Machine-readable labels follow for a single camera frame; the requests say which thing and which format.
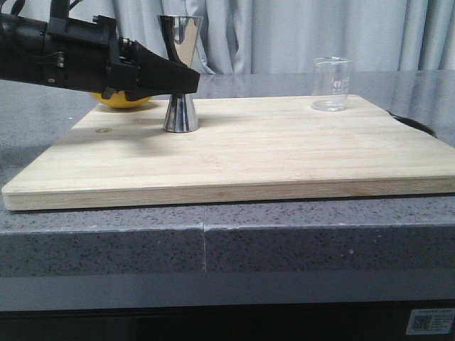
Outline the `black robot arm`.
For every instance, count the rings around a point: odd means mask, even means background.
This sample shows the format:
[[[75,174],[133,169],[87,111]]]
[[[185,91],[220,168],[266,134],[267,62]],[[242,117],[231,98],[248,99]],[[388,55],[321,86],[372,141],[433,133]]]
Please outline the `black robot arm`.
[[[1,14],[3,80],[98,93],[103,99],[123,92],[129,101],[198,89],[198,72],[119,37],[113,18],[71,18],[73,2],[52,1],[45,22],[20,16],[23,5],[16,1]]]

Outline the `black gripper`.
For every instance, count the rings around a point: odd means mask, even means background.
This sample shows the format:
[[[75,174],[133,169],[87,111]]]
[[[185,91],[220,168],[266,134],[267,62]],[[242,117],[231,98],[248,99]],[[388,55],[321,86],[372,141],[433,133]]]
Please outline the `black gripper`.
[[[120,58],[117,21],[96,16],[91,22],[69,17],[69,1],[52,1],[43,51],[50,62],[42,67],[44,85],[101,94],[109,99],[125,93],[129,101],[160,94],[198,90],[200,74],[181,61],[165,59],[137,41],[124,46]]]

